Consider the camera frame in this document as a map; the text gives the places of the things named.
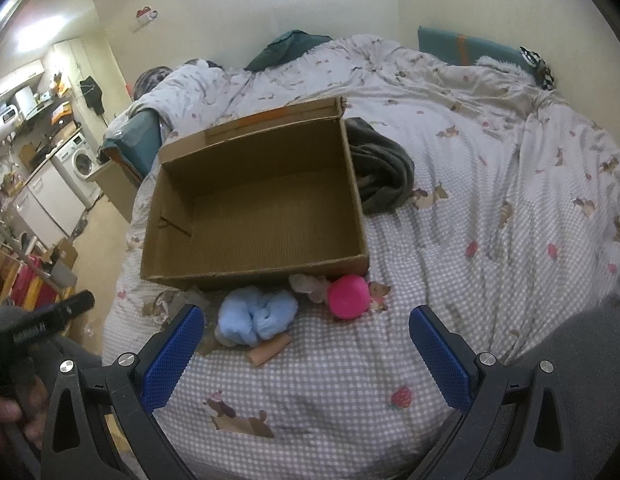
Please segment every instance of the washing machine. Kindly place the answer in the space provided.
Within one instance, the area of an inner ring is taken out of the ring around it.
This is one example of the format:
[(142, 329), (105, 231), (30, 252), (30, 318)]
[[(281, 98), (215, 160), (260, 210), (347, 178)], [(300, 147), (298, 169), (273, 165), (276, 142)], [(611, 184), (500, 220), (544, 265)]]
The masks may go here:
[(91, 208), (101, 194), (101, 189), (87, 178), (98, 169), (96, 154), (81, 132), (74, 134), (54, 154), (52, 163), (65, 182), (86, 208)]

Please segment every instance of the bed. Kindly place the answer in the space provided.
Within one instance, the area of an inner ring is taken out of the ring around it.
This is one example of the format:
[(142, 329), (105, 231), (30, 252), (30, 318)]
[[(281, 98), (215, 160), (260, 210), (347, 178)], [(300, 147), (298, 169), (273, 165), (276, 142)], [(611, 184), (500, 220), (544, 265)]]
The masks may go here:
[[(620, 150), (525, 74), (452, 66), (361, 35), (260, 73), (185, 65), (128, 112), (156, 110), (172, 142), (337, 95), (345, 117), (365, 119), (415, 163), (414, 200), (365, 218), (369, 278), (391, 287), (388, 310), (336, 323), (301, 300), (293, 343), (263, 367), (237, 349), (194, 355), (154, 414), (197, 476), (393, 478), (424, 456), (450, 414), (408, 336), (415, 306), (429, 304), (472, 349), (507, 363), (615, 286)], [(139, 278), (157, 171), (155, 161), (136, 198), (105, 364), (158, 330), (142, 310), (165, 288)], [(420, 200), (424, 192), (432, 200)], [(252, 430), (218, 429), (209, 400)]]

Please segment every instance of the ceiling light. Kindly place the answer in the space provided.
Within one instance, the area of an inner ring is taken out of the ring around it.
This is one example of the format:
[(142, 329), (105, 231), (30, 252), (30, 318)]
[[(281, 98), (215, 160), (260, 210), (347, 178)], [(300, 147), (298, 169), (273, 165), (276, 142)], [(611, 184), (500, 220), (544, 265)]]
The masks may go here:
[(10, 13), (10, 10), (16, 5), (18, 0), (7, 0), (0, 8), (0, 22)]
[(53, 16), (23, 28), (17, 35), (18, 50), (29, 52), (45, 46), (61, 31), (65, 23), (67, 20), (64, 17)]

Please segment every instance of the blue gripper pad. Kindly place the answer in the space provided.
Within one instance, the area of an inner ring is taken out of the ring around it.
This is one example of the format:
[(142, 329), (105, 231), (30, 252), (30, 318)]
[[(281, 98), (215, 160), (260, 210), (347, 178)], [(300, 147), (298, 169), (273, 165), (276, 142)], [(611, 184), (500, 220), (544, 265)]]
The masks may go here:
[(147, 413), (170, 400), (183, 371), (203, 336), (205, 316), (193, 307), (159, 351), (142, 377), (141, 404)]
[[(473, 400), (472, 377), (444, 339), (444, 337), (450, 338), (451, 336), (461, 339), (461, 336), (448, 332), (445, 325), (439, 321), (435, 314), (432, 313), (431, 315), (440, 325), (439, 330), (427, 318), (422, 306), (413, 309), (410, 313), (410, 339), (421, 354), (447, 405), (467, 413)], [(461, 341), (463, 345), (468, 347), (462, 339)], [(474, 358), (474, 352), (469, 347), (468, 351), (471, 352), (471, 355), (466, 354), (463, 357), (471, 356)]]

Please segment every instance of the blue fluffy toy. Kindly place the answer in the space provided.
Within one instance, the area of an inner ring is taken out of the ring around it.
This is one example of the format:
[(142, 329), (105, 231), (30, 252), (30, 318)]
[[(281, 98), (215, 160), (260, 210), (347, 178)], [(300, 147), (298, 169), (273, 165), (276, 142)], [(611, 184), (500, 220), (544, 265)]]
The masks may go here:
[(232, 290), (221, 303), (216, 338), (226, 346), (249, 345), (283, 332), (299, 304), (286, 290), (264, 294), (251, 285)]

